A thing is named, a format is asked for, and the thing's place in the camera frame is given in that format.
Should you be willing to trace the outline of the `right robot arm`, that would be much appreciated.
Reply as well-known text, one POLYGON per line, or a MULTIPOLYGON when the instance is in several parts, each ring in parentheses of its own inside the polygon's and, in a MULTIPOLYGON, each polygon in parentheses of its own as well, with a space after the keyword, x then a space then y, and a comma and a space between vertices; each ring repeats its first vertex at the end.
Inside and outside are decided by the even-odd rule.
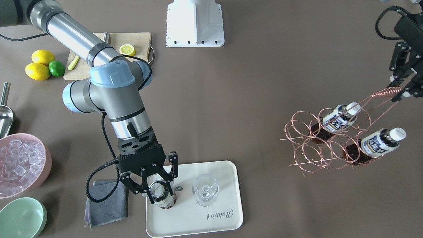
POLYGON ((108 117, 121 154, 96 169, 116 165, 117 183, 142 194, 154 205, 175 205, 172 188, 178 176, 178 155, 165 154, 157 142, 139 91, 151 77, 150 64, 130 61, 102 41, 55 0, 2 0, 1 27, 33 25, 57 39, 90 67, 90 77, 68 84, 62 99, 69 110, 94 111, 108 117))

